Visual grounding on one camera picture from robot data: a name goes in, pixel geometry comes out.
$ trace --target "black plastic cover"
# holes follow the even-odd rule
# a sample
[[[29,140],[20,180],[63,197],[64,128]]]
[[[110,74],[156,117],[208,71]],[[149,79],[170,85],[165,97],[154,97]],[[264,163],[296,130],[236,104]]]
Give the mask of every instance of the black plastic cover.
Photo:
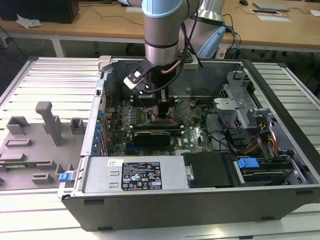
[[[184,164],[191,166],[194,180],[190,188],[230,188],[240,183],[233,161],[235,156],[227,152],[184,153]]]

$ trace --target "white table leg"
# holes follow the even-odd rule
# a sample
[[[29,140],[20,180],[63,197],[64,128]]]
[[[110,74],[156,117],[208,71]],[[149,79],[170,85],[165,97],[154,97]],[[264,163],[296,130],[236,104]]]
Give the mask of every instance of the white table leg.
[[[54,51],[55,51],[55,54],[58,58],[65,58],[66,53],[65,53],[60,41],[61,40],[59,40],[59,39],[52,39]]]
[[[0,46],[3,49],[7,49],[8,48],[5,36],[0,37]]]

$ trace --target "motherboard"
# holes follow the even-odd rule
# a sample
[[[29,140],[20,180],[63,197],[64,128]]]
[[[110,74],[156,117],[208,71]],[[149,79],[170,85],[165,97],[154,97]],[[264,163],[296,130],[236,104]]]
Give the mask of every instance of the motherboard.
[[[149,107],[142,101],[133,104],[123,100],[116,106],[107,102],[106,106],[109,156],[173,156],[213,151],[211,138],[204,129],[208,105],[198,104],[196,98],[176,99],[166,118],[157,117],[156,105]],[[151,144],[150,136],[155,134],[157,143]]]

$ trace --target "paper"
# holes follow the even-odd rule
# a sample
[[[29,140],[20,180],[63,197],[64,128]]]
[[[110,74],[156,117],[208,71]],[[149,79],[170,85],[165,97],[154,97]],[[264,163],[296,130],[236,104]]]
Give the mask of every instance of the paper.
[[[22,16],[19,16],[17,14],[17,17],[18,17],[18,20],[16,21],[17,24],[21,25],[22,27],[28,29],[28,28],[32,28],[32,27],[40,27],[42,26],[42,24],[40,23],[39,20],[37,19],[27,19],[27,18],[24,18]]]
[[[270,21],[270,22],[280,22],[280,23],[292,23],[287,17],[277,17],[277,16],[257,16],[262,21]]]
[[[319,16],[320,16],[320,11],[311,10],[310,13],[311,13],[313,16],[316,16],[316,17],[319,17]]]
[[[127,6],[126,11],[131,13],[143,13],[141,7],[134,7],[134,6]]]

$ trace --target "wooden desk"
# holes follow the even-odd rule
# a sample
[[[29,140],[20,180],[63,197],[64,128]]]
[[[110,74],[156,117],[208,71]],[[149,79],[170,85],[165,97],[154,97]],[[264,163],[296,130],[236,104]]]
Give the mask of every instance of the wooden desk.
[[[257,14],[251,14],[250,9],[256,9],[252,4],[253,0],[248,2],[248,6],[243,6],[237,0],[226,0],[222,10],[222,14],[230,14],[233,18],[234,29],[241,35],[241,49],[320,52],[320,17],[304,14],[296,9],[319,10],[319,3],[264,0],[263,2],[282,3],[291,9],[286,13],[292,23],[286,23],[260,20]],[[230,17],[224,18],[225,23],[231,25]],[[231,33],[226,33],[220,48],[229,48],[232,40]]]
[[[90,4],[79,4],[79,13],[72,24],[41,22],[41,27],[26,29],[15,21],[0,20],[0,25],[14,38],[51,40],[56,56],[61,58],[66,56],[61,46],[62,40],[117,43],[145,42],[144,17],[141,12],[127,12],[127,8],[121,7],[120,4],[93,7],[88,5]],[[7,37],[7,35],[0,32],[0,37]]]
[[[222,14],[231,14],[234,29],[241,35],[242,49],[263,49],[297,52],[320,52],[320,17],[303,14],[298,9],[288,12],[292,23],[262,21],[256,14],[250,13],[255,8],[253,0],[248,0],[249,6],[239,4],[238,0],[226,0]],[[319,10],[319,3],[297,2],[284,0],[264,0],[265,2],[282,3],[288,8]],[[119,4],[115,6],[87,6],[81,4],[79,14],[72,24],[42,22],[41,27],[26,29],[15,21],[2,21],[1,26],[15,38],[49,39],[52,41],[57,57],[65,57],[61,40],[144,43],[144,19],[140,12],[127,12]],[[227,24],[230,18],[225,17]],[[220,45],[220,50],[230,47],[233,38],[226,33]]]

